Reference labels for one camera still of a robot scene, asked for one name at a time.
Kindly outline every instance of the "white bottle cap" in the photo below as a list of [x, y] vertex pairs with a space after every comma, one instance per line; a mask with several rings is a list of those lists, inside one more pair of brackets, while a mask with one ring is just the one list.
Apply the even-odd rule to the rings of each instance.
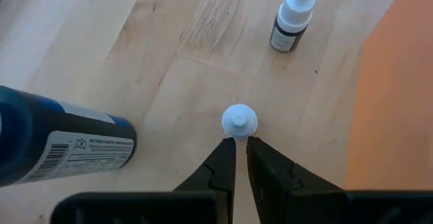
[[257, 130], [257, 116], [250, 107], [243, 104], [230, 106], [221, 119], [223, 130], [235, 139], [245, 139]]
[[286, 32], [300, 32], [309, 24], [316, 0], [286, 0], [279, 6], [277, 22]]

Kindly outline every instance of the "orange surface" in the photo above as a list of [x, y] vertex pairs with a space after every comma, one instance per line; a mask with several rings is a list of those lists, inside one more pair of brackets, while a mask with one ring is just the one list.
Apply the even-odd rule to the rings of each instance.
[[348, 189], [433, 189], [433, 0], [395, 0], [366, 40]]

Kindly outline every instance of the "barcode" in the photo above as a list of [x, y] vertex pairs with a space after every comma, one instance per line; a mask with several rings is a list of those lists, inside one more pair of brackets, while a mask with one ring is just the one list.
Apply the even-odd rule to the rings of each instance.
[[68, 155], [69, 145], [62, 143], [53, 143], [49, 149], [48, 155], [39, 168], [29, 176], [24, 182], [38, 181], [48, 174], [52, 173]]

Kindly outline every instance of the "wooden table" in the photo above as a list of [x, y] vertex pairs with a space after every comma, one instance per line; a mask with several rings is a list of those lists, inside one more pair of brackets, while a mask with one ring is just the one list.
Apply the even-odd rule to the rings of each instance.
[[[0, 189], [1, 223], [46, 223], [83, 191], [169, 191], [251, 106], [257, 136], [344, 185], [363, 40], [392, 0], [317, 0], [294, 53], [269, 35], [283, 0], [1, 0], [0, 84], [128, 118], [139, 145], [120, 171]], [[235, 223], [257, 223], [237, 148]]]

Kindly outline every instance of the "paint bottle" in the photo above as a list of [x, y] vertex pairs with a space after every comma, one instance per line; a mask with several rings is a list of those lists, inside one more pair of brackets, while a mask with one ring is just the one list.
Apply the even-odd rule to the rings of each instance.
[[285, 0], [278, 10], [271, 35], [271, 46], [280, 52], [298, 46], [311, 17], [316, 0]]
[[118, 169], [136, 145], [123, 118], [0, 86], [0, 187]]
[[247, 139], [256, 132], [256, 113], [247, 105], [236, 104], [226, 109], [221, 119], [224, 132], [234, 139]]

